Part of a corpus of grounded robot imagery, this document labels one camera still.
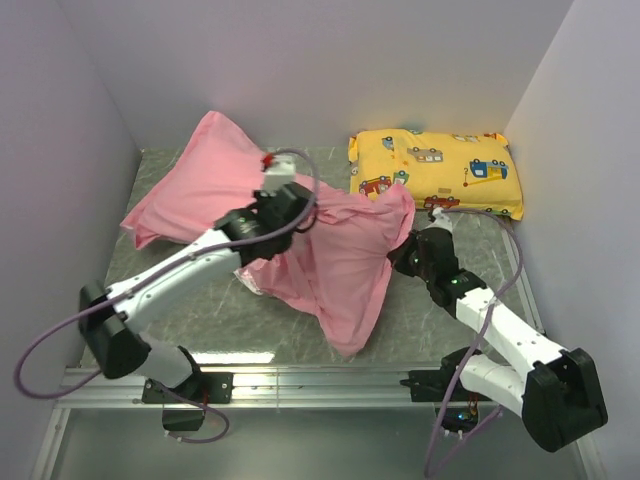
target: yellow pillow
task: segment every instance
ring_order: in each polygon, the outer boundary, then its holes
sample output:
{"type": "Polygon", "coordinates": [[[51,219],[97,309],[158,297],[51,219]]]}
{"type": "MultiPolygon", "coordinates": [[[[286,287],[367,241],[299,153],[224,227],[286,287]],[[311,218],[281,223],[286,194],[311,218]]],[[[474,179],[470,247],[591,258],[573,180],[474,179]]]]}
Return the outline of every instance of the yellow pillow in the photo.
{"type": "Polygon", "coordinates": [[[371,199],[402,183],[417,208],[470,207],[522,219],[522,192],[509,144],[485,136],[385,129],[349,141],[351,193],[371,199]]]}

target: cartoon truck print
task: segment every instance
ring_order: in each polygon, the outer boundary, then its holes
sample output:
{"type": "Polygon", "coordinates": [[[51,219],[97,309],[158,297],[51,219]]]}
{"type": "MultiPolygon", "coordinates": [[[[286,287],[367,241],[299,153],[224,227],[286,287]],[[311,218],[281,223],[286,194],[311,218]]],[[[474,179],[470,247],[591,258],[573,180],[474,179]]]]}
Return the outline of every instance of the cartoon truck print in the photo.
{"type": "Polygon", "coordinates": [[[400,185],[406,185],[408,181],[409,181],[409,174],[404,170],[400,170],[398,172],[393,173],[393,181],[391,183],[393,183],[394,185],[396,183],[399,183],[400,185]]]}
{"type": "Polygon", "coordinates": [[[494,210],[493,208],[489,207],[489,208],[485,208],[484,211],[493,213],[494,215],[504,215],[505,217],[511,216],[511,212],[506,208],[503,208],[502,210],[494,210]]]}
{"type": "Polygon", "coordinates": [[[413,155],[413,157],[420,163],[434,163],[444,161],[444,155],[436,148],[407,148],[407,153],[413,155]]]}
{"type": "Polygon", "coordinates": [[[456,205],[460,205],[460,200],[457,198],[453,198],[453,197],[444,198],[444,197],[438,197],[437,195],[433,195],[431,197],[427,197],[424,199],[423,208],[426,208],[427,210],[433,210],[434,208],[437,208],[437,207],[451,208],[451,207],[455,207],[456,205]]]}
{"type": "Polygon", "coordinates": [[[360,184],[360,193],[369,195],[370,193],[382,193],[391,187],[391,179],[389,177],[380,176],[373,180],[365,180],[360,184]]]}
{"type": "Polygon", "coordinates": [[[461,142],[478,143],[480,139],[476,135],[458,135],[456,133],[451,134],[453,138],[461,142]]]}
{"type": "Polygon", "coordinates": [[[387,150],[391,150],[392,152],[394,151],[394,147],[393,147],[393,137],[384,137],[382,139],[382,145],[384,146],[384,148],[386,148],[387,150]]]}
{"type": "Polygon", "coordinates": [[[509,174],[509,167],[503,161],[491,160],[490,162],[481,162],[479,159],[474,158],[471,162],[469,162],[469,167],[471,168],[471,174],[479,178],[480,180],[475,180],[473,182],[467,182],[467,174],[469,173],[469,168],[464,169],[464,183],[463,187],[468,187],[469,185],[477,185],[479,183],[485,182],[493,182],[495,180],[504,180],[507,178],[509,174]]]}

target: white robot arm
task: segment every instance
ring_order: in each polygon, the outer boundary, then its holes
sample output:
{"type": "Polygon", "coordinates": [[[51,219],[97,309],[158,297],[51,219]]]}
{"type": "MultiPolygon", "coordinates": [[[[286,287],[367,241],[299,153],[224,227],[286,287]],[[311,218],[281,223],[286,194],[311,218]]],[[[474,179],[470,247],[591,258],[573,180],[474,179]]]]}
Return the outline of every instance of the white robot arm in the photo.
{"type": "Polygon", "coordinates": [[[264,182],[255,192],[253,204],[230,211],[195,242],[133,278],[108,288],[96,281],[82,288],[82,310],[105,300],[114,301],[111,307],[79,322],[80,332],[105,377],[137,373],[184,398],[202,401],[206,378],[189,352],[160,342],[144,330],[201,284],[257,258],[271,259],[289,248],[293,231],[264,242],[248,240],[275,232],[293,221],[307,206],[311,192],[293,183],[295,164],[291,156],[268,155],[263,162],[264,182]],[[238,240],[247,244],[214,248],[238,240]]]}
{"type": "MultiPolygon", "coordinates": [[[[389,259],[400,273],[424,280],[433,301],[476,332],[483,328],[487,309],[495,302],[484,339],[508,363],[499,365],[476,351],[460,372],[459,387],[484,395],[521,417],[531,437],[549,452],[606,424],[607,410],[593,359],[582,349],[569,352],[536,332],[496,300],[482,279],[460,268],[451,221],[442,209],[434,216],[429,227],[413,231],[389,259]]],[[[466,351],[443,359],[439,382],[443,393],[466,351]]],[[[411,386],[411,382],[403,381],[403,385],[411,386]]]]}

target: black bracket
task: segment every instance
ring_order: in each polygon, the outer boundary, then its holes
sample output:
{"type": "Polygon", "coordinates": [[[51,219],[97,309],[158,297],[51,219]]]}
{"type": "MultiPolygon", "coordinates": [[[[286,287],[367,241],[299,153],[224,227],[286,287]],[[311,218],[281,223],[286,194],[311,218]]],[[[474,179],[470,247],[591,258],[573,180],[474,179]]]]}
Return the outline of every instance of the black bracket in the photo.
{"type": "MultiPolygon", "coordinates": [[[[231,391],[233,390],[233,373],[210,372],[201,373],[202,392],[199,398],[190,400],[198,403],[210,403],[226,405],[231,403],[231,391]]],[[[149,404],[176,404],[180,401],[167,394],[160,384],[154,380],[147,380],[142,390],[142,403],[149,404]]]]}
{"type": "MultiPolygon", "coordinates": [[[[439,370],[411,370],[408,379],[400,380],[400,385],[409,387],[411,401],[413,403],[442,402],[447,386],[467,350],[468,348],[461,348],[444,357],[439,370]]],[[[451,396],[451,401],[466,402],[471,393],[458,382],[451,396]]],[[[484,395],[478,395],[478,401],[491,401],[491,399],[484,395]]]]}
{"type": "MultiPolygon", "coordinates": [[[[197,373],[199,390],[189,395],[189,400],[215,405],[231,402],[233,373],[211,372],[197,373]]],[[[176,404],[180,403],[165,392],[155,380],[147,380],[142,390],[142,403],[176,404]]],[[[204,410],[168,410],[162,411],[162,427],[168,432],[197,432],[204,423],[204,410]]]]}
{"type": "MultiPolygon", "coordinates": [[[[411,402],[413,403],[438,403],[442,402],[449,383],[442,381],[442,374],[439,370],[411,370],[409,378],[400,380],[400,385],[409,387],[411,402]]],[[[451,396],[451,401],[466,402],[469,400],[471,393],[458,383],[451,396]]],[[[487,402],[491,400],[484,395],[478,395],[478,401],[487,402]]]]}

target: pink cloth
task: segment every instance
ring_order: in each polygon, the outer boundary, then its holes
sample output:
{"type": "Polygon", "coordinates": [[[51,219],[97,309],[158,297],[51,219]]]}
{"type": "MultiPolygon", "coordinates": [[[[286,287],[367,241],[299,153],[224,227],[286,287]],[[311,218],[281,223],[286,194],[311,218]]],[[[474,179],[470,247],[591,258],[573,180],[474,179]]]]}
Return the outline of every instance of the pink cloth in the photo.
{"type": "Polygon", "coordinates": [[[156,238],[191,243],[229,210],[254,201],[264,155],[235,123],[209,112],[175,167],[120,226],[138,249],[156,238]]]}
{"type": "MultiPolygon", "coordinates": [[[[121,226],[136,248],[156,238],[190,243],[229,210],[253,202],[264,153],[231,120],[209,112],[176,166],[136,205],[121,226]]],[[[311,178],[296,181],[311,188],[311,178]]],[[[391,277],[387,253],[408,236],[415,206],[402,185],[375,202],[321,183],[318,221],[295,234],[291,248],[240,272],[263,292],[314,314],[328,341],[352,355],[366,343],[391,277]]]]}
{"type": "Polygon", "coordinates": [[[327,340],[344,356],[367,343],[391,278],[386,255],[407,239],[415,202],[393,185],[375,202],[323,186],[318,221],[271,261],[241,271],[260,291],[318,318],[327,340]]]}

